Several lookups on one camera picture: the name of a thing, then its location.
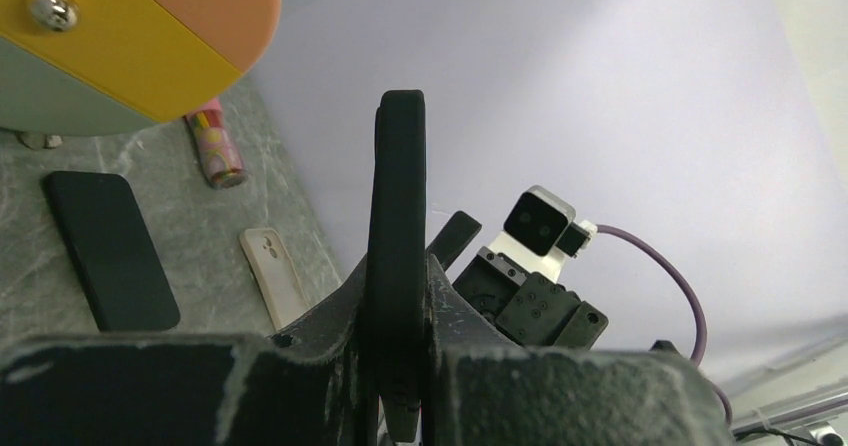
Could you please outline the bare black phone removed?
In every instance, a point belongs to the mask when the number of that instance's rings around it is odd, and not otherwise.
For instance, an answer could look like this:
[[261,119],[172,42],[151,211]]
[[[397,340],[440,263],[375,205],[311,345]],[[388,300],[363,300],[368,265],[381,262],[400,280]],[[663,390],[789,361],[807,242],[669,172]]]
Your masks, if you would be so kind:
[[176,327],[180,310],[128,181],[53,171],[41,184],[98,329]]

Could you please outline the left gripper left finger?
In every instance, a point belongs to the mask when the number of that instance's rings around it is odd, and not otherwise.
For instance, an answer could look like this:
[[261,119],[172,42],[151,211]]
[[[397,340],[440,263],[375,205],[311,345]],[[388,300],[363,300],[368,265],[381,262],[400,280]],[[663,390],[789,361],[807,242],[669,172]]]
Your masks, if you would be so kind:
[[254,334],[35,337],[1,356],[5,445],[367,445],[366,267]]

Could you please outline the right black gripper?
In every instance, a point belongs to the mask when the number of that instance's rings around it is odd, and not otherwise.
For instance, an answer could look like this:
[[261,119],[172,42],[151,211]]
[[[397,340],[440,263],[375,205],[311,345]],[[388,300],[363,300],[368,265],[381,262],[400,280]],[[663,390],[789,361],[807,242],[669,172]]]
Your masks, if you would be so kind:
[[[476,219],[456,211],[426,251],[447,271],[481,229]],[[452,286],[500,333],[522,346],[589,349],[609,324],[604,313],[576,292],[486,247]]]

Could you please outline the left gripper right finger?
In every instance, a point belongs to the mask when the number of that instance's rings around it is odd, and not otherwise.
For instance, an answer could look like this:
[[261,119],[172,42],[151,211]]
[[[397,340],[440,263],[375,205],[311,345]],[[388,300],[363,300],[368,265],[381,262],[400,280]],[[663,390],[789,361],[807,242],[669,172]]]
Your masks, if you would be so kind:
[[432,319],[427,445],[730,445],[711,383],[670,345],[521,347],[427,263]]

